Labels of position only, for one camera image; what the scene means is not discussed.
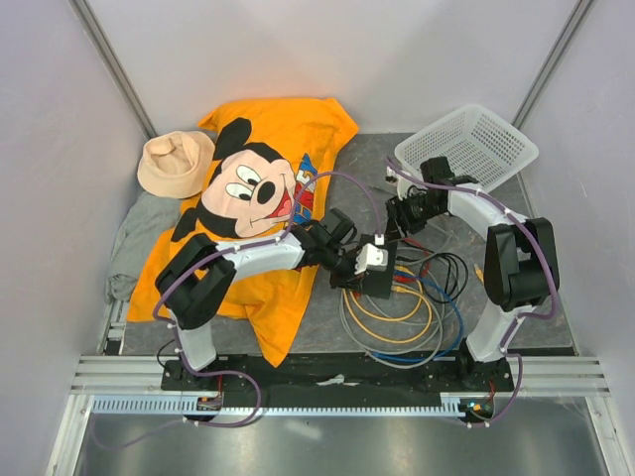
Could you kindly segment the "grey cloth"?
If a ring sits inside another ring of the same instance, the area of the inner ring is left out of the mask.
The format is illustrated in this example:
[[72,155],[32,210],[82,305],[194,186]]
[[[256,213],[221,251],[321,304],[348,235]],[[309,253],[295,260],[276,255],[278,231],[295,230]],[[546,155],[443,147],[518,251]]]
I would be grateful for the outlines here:
[[105,298],[128,301],[147,258],[166,230],[180,217],[181,201],[142,192],[115,236],[105,280]]

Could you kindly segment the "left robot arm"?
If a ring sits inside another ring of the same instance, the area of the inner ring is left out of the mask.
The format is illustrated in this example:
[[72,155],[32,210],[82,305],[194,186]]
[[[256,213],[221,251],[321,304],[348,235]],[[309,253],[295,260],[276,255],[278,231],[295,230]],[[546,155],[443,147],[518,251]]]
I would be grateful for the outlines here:
[[361,277],[372,246],[345,251],[343,239],[353,222],[334,208],[320,220],[293,224],[265,238],[215,242],[193,235],[155,280],[158,307],[168,309],[184,362],[184,379],[206,390],[217,379],[216,348],[209,323],[231,285],[273,271],[320,266],[338,287]]

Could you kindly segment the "white plastic basket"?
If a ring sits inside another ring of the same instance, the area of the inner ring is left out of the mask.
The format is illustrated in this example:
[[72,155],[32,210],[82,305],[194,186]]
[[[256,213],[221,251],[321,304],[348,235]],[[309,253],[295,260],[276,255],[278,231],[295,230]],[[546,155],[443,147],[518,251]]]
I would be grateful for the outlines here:
[[537,159],[539,149],[496,113],[468,104],[398,144],[394,154],[411,174],[424,161],[445,157],[453,173],[490,192]]

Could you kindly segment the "orange Mickey Mouse shirt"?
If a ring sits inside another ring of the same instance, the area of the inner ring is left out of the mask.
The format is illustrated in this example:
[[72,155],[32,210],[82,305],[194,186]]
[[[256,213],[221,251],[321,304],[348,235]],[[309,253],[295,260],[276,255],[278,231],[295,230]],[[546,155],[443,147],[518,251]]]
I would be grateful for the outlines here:
[[[127,319],[165,317],[155,280],[187,240],[203,233],[214,241],[263,238],[289,222],[325,214],[329,178],[339,152],[358,125],[334,98],[264,98],[225,103],[199,128],[216,133],[200,193],[181,205],[178,224],[163,232],[130,298]],[[264,359],[287,357],[307,310],[318,269],[271,271],[235,282],[219,314],[246,319]]]

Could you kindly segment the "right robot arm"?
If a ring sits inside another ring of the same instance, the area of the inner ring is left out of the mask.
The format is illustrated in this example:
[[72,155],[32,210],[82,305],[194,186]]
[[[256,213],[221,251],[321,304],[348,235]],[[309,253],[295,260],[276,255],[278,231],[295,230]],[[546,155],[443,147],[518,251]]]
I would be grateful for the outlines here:
[[447,158],[424,161],[417,173],[388,158],[387,173],[398,185],[415,185],[431,216],[461,219],[485,241],[483,268],[487,303],[465,338],[470,356],[454,365],[456,382],[477,390],[490,378],[487,363],[506,356],[527,319],[550,320],[561,311],[560,270],[554,228],[546,218],[529,218],[502,204],[470,175],[457,176]]

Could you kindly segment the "peach bucket hat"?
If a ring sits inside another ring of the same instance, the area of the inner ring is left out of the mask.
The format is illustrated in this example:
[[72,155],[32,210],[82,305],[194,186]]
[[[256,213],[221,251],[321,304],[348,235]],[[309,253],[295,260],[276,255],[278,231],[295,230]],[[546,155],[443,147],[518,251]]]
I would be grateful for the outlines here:
[[138,164],[139,185],[158,197],[185,199],[201,192],[215,146],[198,131],[175,131],[149,140]]

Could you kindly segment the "black network switch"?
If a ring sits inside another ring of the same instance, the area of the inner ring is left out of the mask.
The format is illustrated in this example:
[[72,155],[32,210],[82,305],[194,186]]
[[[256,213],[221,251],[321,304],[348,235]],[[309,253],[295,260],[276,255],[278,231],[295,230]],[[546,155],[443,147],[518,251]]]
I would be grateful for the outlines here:
[[383,272],[368,271],[365,273],[360,291],[354,291],[360,295],[372,298],[387,299],[392,290],[393,273],[396,265],[397,243],[385,241],[385,248],[389,252],[388,267]]

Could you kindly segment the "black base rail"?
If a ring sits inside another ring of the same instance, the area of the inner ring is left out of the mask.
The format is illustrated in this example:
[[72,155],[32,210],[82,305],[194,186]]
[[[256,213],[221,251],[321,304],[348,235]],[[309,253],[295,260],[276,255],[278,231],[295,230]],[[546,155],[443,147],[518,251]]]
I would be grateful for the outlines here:
[[361,353],[293,354],[278,367],[261,356],[233,354],[219,356],[206,370],[249,375],[265,408],[423,407],[438,405],[442,393],[488,396],[514,390],[507,362],[467,372],[453,358],[402,370]]

